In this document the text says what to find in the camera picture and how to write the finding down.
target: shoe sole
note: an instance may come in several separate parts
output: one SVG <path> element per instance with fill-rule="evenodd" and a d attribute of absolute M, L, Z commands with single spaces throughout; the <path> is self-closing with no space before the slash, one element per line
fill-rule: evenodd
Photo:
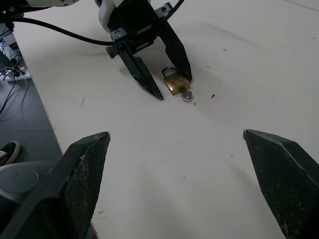
<path fill-rule="evenodd" d="M 15 143 L 15 149 L 14 149 L 14 152 L 13 152 L 12 156 L 5 163 L 5 165 L 13 163 L 16 160 L 16 158 L 18 157 L 18 155 L 20 153 L 20 150 L 21 150 L 21 146 L 20 146 L 20 144 L 18 142 L 15 142 L 15 141 L 12 141 L 12 142 Z"/>

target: cable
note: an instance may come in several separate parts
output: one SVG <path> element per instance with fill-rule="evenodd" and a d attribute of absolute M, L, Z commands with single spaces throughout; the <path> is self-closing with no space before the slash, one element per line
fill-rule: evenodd
<path fill-rule="evenodd" d="M 7 42 L 5 42 L 5 41 L 3 41 L 3 43 L 2 43 L 2 46 L 1 46 L 1 51 L 2 51 L 2 53 L 6 56 L 6 53 L 5 53 L 5 46 L 3 46 L 4 44 L 6 44 L 6 46 L 8 46 L 8 44 L 7 44 Z"/>
<path fill-rule="evenodd" d="M 4 25 L 4 28 L 1 30 L 0 34 L 4 32 L 5 28 L 6 28 L 6 25 Z"/>
<path fill-rule="evenodd" d="M 8 73 L 6 73 L 6 74 L 5 74 L 5 73 L 2 73 L 2 74 L 0 75 L 0 77 L 5 74 L 5 76 L 4 76 L 4 78 L 3 78 L 2 81 L 4 81 L 4 80 L 6 79 L 6 77 L 7 77 L 10 73 L 11 73 L 11 72 L 8 72 Z"/>
<path fill-rule="evenodd" d="M 15 94 L 15 96 L 14 96 L 13 100 L 10 102 L 10 105 L 8 105 L 7 109 L 6 109 L 5 112 L 3 113 L 3 115 L 2 115 L 2 117 L 1 117 L 1 119 L 0 119 L 0 122 L 1 122 L 1 120 L 3 119 L 3 117 L 5 116 L 5 114 L 6 114 L 6 112 L 8 111 L 8 109 L 10 108 L 10 106 L 11 106 L 11 104 L 13 103 L 14 99 L 16 98 L 16 96 L 19 94 L 20 90 L 21 90 L 21 87 L 20 87 L 18 90 L 16 90 L 15 92 L 13 92 L 13 94 Z"/>
<path fill-rule="evenodd" d="M 60 33 L 68 35 L 70 37 L 76 38 L 78 40 L 89 42 L 89 43 L 93 43 L 93 44 L 96 44 L 96 45 L 102 45 L 102 46 L 112 46 L 112 45 L 114 45 L 114 43 L 111 42 L 111 41 L 98 41 L 98 40 L 86 38 L 84 36 L 80 36 L 78 34 L 75 34 L 73 32 L 64 30 L 64 29 L 62 29 L 60 27 L 57 27 L 57 26 L 54 26 L 52 24 L 49 24 L 49 23 L 46 23 L 46 22 L 43 22 L 43 21 L 39 21 L 39 20 L 35 20 L 35 19 L 31 19 L 31 18 L 13 18 L 12 22 L 26 22 L 26 23 L 31 23 L 31 24 L 43 26 L 43 27 L 49 28 L 51 30 L 58 31 Z"/>
<path fill-rule="evenodd" d="M 0 72 L 1 71 L 4 71 L 3 73 L 1 73 L 1 75 L 0 76 L 2 76 L 3 74 L 5 74 L 6 73 L 6 71 L 5 71 L 5 69 L 0 69 Z"/>
<path fill-rule="evenodd" d="M 12 90 L 14 89 L 14 87 L 15 87 L 15 77 L 14 77 L 14 84 L 13 84 L 13 87 L 11 88 L 11 90 L 10 90 L 10 92 L 9 92 L 8 96 L 6 97 L 6 100 L 4 101 L 3 106 L 1 107 L 0 114 L 1 114 L 1 112 L 4 110 L 5 105 L 6 105 L 7 101 L 8 101 L 8 98 L 9 98 L 9 96 L 10 96 L 10 94 L 11 94 Z"/>
<path fill-rule="evenodd" d="M 26 82 L 26 79 L 24 79 L 24 82 L 25 82 L 25 90 L 24 90 L 23 98 L 22 98 L 22 100 L 21 100 L 21 102 L 20 102 L 20 105 L 19 105 L 18 109 L 16 110 L 16 112 L 14 113 L 14 115 L 13 115 L 11 118 L 2 120 L 3 117 L 4 117 L 4 115 L 5 115 L 5 113 L 6 113 L 6 111 L 7 111 L 7 110 L 6 110 L 5 113 L 4 113 L 4 115 L 2 116 L 2 118 L 0 119 L 0 122 L 9 121 L 9 120 L 13 119 L 13 117 L 15 117 L 16 114 L 18 113 L 18 111 L 19 111 L 21 105 L 23 104 L 23 101 L 24 101 L 24 98 L 25 98 L 25 95 L 26 95 L 26 90 L 28 89 L 28 84 L 27 84 L 27 82 Z"/>
<path fill-rule="evenodd" d="M 19 68 L 21 67 L 21 64 L 22 64 L 23 61 L 25 63 L 25 60 L 23 60 L 23 59 L 22 59 L 22 61 L 19 62 Z"/>
<path fill-rule="evenodd" d="M 22 73 L 21 71 L 15 69 L 15 68 L 5 67 L 5 69 L 7 69 L 7 68 L 12 69 L 12 70 L 14 70 L 14 71 L 18 71 L 21 75 L 23 75 L 23 73 Z M 7 111 L 7 110 L 6 110 L 5 113 L 4 113 L 4 115 L 2 116 L 2 118 L 0 119 L 0 122 L 9 121 L 9 120 L 13 119 L 13 117 L 15 117 L 16 114 L 18 113 L 18 111 L 19 111 L 21 105 L 23 104 L 23 101 L 24 101 L 24 98 L 25 98 L 25 95 L 26 95 L 26 91 L 27 91 L 27 87 L 28 87 L 27 82 L 26 82 L 26 79 L 24 79 L 24 82 L 25 82 L 25 90 L 24 90 L 23 98 L 22 98 L 22 100 L 21 100 L 21 102 L 20 102 L 20 104 L 19 104 L 18 109 L 16 110 L 16 112 L 14 113 L 14 115 L 13 115 L 11 118 L 2 120 L 3 117 L 4 117 L 4 115 L 5 115 L 5 113 L 6 113 L 6 111 Z"/>
<path fill-rule="evenodd" d="M 18 47 L 18 49 L 14 49 L 14 47 L 15 46 L 17 46 L 18 45 L 18 43 L 16 43 L 15 45 L 13 45 L 11 48 L 10 48 L 10 52 L 9 52 L 9 56 L 10 56 L 10 58 L 12 58 L 12 56 L 11 56 L 11 51 L 19 51 L 20 49 L 19 49 L 19 47 Z"/>
<path fill-rule="evenodd" d="M 20 55 L 21 55 L 21 54 L 16 55 L 15 57 L 11 58 L 11 60 L 14 59 L 14 60 L 16 60 L 17 62 L 19 62 L 19 59 L 16 59 L 16 58 L 17 58 L 17 57 L 20 57 Z"/>
<path fill-rule="evenodd" d="M 184 0 L 179 0 L 176 5 L 172 8 L 172 10 L 170 11 L 169 15 L 167 16 L 167 20 L 173 16 L 173 14 L 179 9 L 179 7 L 183 4 Z"/>

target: white table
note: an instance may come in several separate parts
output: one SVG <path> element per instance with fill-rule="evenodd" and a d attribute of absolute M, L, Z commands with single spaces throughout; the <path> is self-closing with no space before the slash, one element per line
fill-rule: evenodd
<path fill-rule="evenodd" d="M 26 17 L 109 40 L 92 0 Z M 170 23 L 192 66 L 190 104 L 160 78 L 170 64 L 160 41 L 139 55 L 162 102 L 104 47 L 16 23 L 62 150 L 111 132 L 92 219 L 100 239 L 283 239 L 242 133 L 294 139 L 319 158 L 318 22 L 317 11 L 284 0 L 186 1 Z"/>

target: sneaker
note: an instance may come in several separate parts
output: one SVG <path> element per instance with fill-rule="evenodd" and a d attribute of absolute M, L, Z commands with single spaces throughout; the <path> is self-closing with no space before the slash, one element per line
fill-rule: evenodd
<path fill-rule="evenodd" d="M 21 146 L 18 142 L 7 143 L 0 149 L 0 166 L 13 163 L 18 157 L 20 150 Z"/>

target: brass padlock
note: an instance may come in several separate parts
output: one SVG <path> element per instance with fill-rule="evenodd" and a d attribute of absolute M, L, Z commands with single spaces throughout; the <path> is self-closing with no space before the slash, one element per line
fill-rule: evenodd
<path fill-rule="evenodd" d="M 168 71 L 173 71 L 173 73 L 166 76 Z M 166 67 L 162 70 L 161 74 L 164 78 L 165 85 L 168 87 L 173 96 L 180 93 L 183 101 L 191 101 L 193 93 L 188 91 L 191 88 L 190 82 L 182 73 L 178 72 L 174 67 Z"/>

